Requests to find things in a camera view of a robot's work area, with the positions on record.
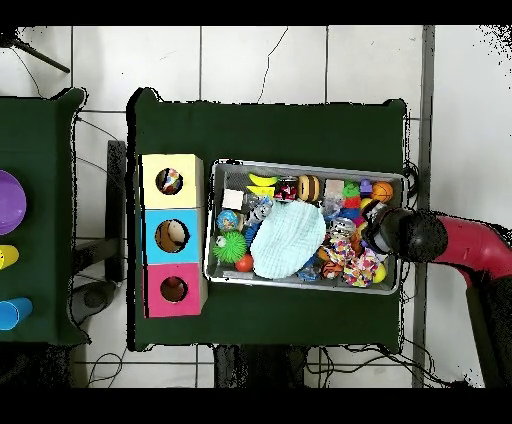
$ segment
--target shape sorter box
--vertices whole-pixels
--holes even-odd
[[[192,209],[204,205],[203,161],[192,154],[139,155],[142,165],[142,186],[146,209]],[[157,187],[157,176],[165,170],[175,170],[182,178],[176,194],[164,194]]]
[[[167,300],[162,293],[164,281],[173,277],[180,279],[186,287],[182,300],[177,302]],[[147,318],[199,315],[208,296],[207,284],[198,263],[148,265]]]
[[[162,209],[145,210],[142,214],[145,222],[145,243],[143,250],[146,253],[148,265],[199,263],[203,256],[204,239],[204,210],[197,209]],[[164,221],[178,221],[185,229],[185,245],[177,252],[166,252],[156,242],[156,232]]]

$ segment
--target blue cup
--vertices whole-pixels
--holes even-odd
[[[12,330],[32,313],[32,302],[26,297],[0,302],[0,330]]]

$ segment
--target dark green table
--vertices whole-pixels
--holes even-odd
[[[0,236],[20,252],[0,271],[0,299],[28,297],[34,311],[0,342],[73,345],[87,340],[68,318],[72,283],[73,162],[72,118],[84,92],[68,89],[56,97],[0,97],[0,169],[22,184],[27,212],[13,232]]]
[[[401,100],[368,106],[169,103],[149,88],[137,90],[127,106],[127,201],[135,203],[134,213],[127,208],[129,347],[382,343],[397,351],[399,290],[372,296],[210,283],[200,316],[145,319],[135,155],[193,153],[203,160],[205,184],[219,158],[401,173],[405,112]]]

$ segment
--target white cube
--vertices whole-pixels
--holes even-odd
[[[222,207],[225,209],[242,209],[244,201],[244,192],[238,190],[224,189],[224,198],[222,199]]]

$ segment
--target pink box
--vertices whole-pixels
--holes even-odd
[[[146,318],[199,315],[207,297],[207,281],[199,263],[148,265],[148,309]],[[178,302],[164,298],[161,286],[168,277],[178,277],[186,285],[186,294]]]

